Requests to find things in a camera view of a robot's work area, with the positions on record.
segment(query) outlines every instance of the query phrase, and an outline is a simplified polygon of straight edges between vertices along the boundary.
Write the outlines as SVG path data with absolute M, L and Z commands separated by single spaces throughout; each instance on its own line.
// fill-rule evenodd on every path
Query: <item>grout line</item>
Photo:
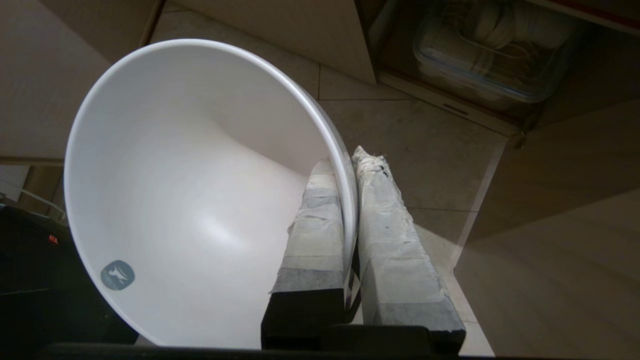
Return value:
M 486 167 L 486 172 L 484 172 L 484 177 L 482 183 L 480 184 L 480 188 L 478 189 L 478 193 L 476 194 L 474 204 L 471 206 L 471 211 L 469 213 L 469 216 L 467 217 L 467 221 L 465 221 L 465 225 L 462 228 L 462 233 L 460 233 L 460 237 L 458 238 L 457 246 L 453 250 L 453 254 L 451 254 L 451 268 L 455 268 L 458 264 L 458 260 L 460 260 L 462 249 L 467 244 L 467 239 L 469 238 L 471 229 L 476 222 L 478 211 L 480 211 L 480 207 L 482 206 L 482 203 L 484 201 L 484 196 L 486 196 L 486 192 L 487 190 L 489 190 L 491 180 L 493 179 L 493 175 L 498 168 L 498 163 L 500 163 L 502 152 L 504 151 L 504 147 L 506 146 L 506 144 L 507 142 L 503 142 L 495 146 L 493 156 L 489 161 L 489 165 L 487 165 Z

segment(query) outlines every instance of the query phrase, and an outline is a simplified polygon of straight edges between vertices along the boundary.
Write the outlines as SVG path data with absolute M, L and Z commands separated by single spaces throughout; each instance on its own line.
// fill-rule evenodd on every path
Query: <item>white cable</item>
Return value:
M 59 207 L 58 205 L 55 205 L 53 202 L 48 201 L 48 200 L 45 200 L 45 199 L 43 199 L 43 198 L 39 197 L 38 195 L 36 195 L 36 194 L 34 194 L 34 193 L 31 193 L 31 192 L 29 192 L 29 191 L 27 191 L 27 190 L 25 190 L 25 189 L 23 189 L 23 188 L 21 188 L 21 187 L 19 187 L 19 186 L 15 186 L 14 184 L 8 183 L 8 182 L 6 182 L 6 181 L 4 181 L 4 180 L 2 180 L 2 179 L 0 179 L 0 181 L 2 181 L 3 183 L 5 183 L 5 184 L 7 184 L 7 185 L 11 186 L 11 187 L 12 187 L 12 188 L 14 188 L 14 189 L 18 189 L 18 190 L 20 190 L 22 193 L 25 193 L 25 194 L 29 195 L 30 197 L 33 197 L 33 198 L 38 199 L 38 200 L 40 200 L 40 201 L 44 202 L 45 204 L 49 205 L 50 207 L 52 207 L 52 208 L 54 208 L 54 209 L 58 210 L 60 213 L 62 213 L 62 219 L 63 219 L 63 220 L 67 217 L 67 212 L 66 212 L 66 211 L 64 211 L 64 210 L 62 210 L 62 208 L 61 208 L 61 207 Z

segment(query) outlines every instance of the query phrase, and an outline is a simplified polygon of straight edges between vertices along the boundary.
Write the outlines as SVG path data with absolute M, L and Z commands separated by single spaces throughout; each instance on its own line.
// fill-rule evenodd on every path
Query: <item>gray duct tape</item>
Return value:
M 458 331 L 464 325 L 420 243 L 388 163 L 355 151 L 360 190 L 358 251 L 365 325 L 421 325 Z
M 311 171 L 272 293 L 342 288 L 344 233 L 329 159 Z

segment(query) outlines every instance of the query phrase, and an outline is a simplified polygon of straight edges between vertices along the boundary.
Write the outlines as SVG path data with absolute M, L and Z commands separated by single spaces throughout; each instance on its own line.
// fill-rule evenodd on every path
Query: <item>cabinet door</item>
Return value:
M 375 83 L 354 0 L 177 0 L 220 22 Z
M 512 139 L 455 269 L 496 356 L 640 354 L 638 57 L 604 59 L 640 39 L 603 34 L 625 48 L 588 45 L 525 147 Z

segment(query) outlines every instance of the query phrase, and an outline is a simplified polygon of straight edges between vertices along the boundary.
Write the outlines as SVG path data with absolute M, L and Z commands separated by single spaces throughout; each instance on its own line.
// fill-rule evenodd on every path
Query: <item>bowl rim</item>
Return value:
M 76 239 L 76 236 L 74 234 L 74 229 L 77 229 L 75 215 L 76 211 L 72 206 L 72 202 L 70 201 L 72 194 L 72 190 L 70 188 L 70 175 L 74 166 L 74 153 L 76 153 L 76 137 L 78 136 L 77 133 L 79 131 L 79 127 L 83 123 L 83 119 L 86 117 L 87 109 L 95 100 L 96 96 L 100 94 L 105 83 L 110 80 L 120 69 L 128 66 L 138 58 L 148 56 L 157 51 L 163 51 L 165 49 L 175 47 L 205 47 L 208 49 L 214 49 L 236 55 L 250 62 L 252 65 L 257 66 L 258 68 L 267 72 L 270 76 L 275 78 L 282 86 L 284 86 L 286 90 L 289 91 L 291 95 L 296 98 L 296 100 L 298 100 L 298 102 L 309 114 L 309 117 L 313 120 L 314 125 L 316 125 L 316 128 L 320 132 L 328 148 L 329 157 L 333 165 L 333 171 L 335 173 L 340 191 L 340 202 L 342 205 L 344 229 L 344 248 L 346 250 L 343 254 L 345 263 L 345 278 L 348 278 L 347 274 L 349 272 L 349 269 L 351 268 L 351 259 L 353 258 L 353 250 L 355 248 L 355 236 L 358 222 L 358 190 L 357 186 L 353 182 L 355 180 L 355 174 L 353 172 L 351 158 L 348 152 L 346 152 L 346 147 L 344 146 L 342 138 L 337 133 L 335 126 L 331 122 L 331 119 L 328 116 L 323 115 L 326 113 L 322 110 L 322 108 L 319 107 L 316 100 L 313 99 L 313 97 L 309 95 L 304 89 L 302 89 L 302 87 L 300 87 L 295 81 L 285 75 L 274 65 L 247 50 L 241 49 L 240 47 L 213 40 L 191 38 L 158 42 L 139 48 L 124 56 L 122 59 L 118 60 L 116 63 L 110 66 L 110 68 L 105 71 L 105 73 L 103 73 L 103 75 L 101 75 L 101 77 L 94 83 L 94 85 L 91 87 L 91 90 L 89 90 L 84 100 L 82 101 L 82 104 L 80 105 L 80 108 L 78 109 L 78 112 L 74 119 L 74 123 L 71 127 L 71 132 L 67 141 L 67 150 L 65 151 L 65 168 L 63 176 L 65 204 L 67 205 L 69 227 L 72 231 L 72 237 L 74 239 L 76 249 L 95 287 L 121 318 L 123 318 L 135 331 L 137 331 L 138 334 L 144 336 L 146 339 L 150 340 L 156 345 L 167 344 L 164 341 L 160 341 L 159 339 L 150 335 L 145 329 L 140 327 L 136 322 L 129 318 L 127 314 L 124 313 L 120 309 L 118 304 L 111 298 L 111 295 L 109 294 L 107 289 L 100 284 L 100 274 L 96 274 L 95 272 L 90 271 L 90 264 L 92 263 L 92 261 L 88 258 L 86 252 L 84 251 L 83 243 L 80 240 L 82 238 L 82 234 L 78 234 L 78 240 Z

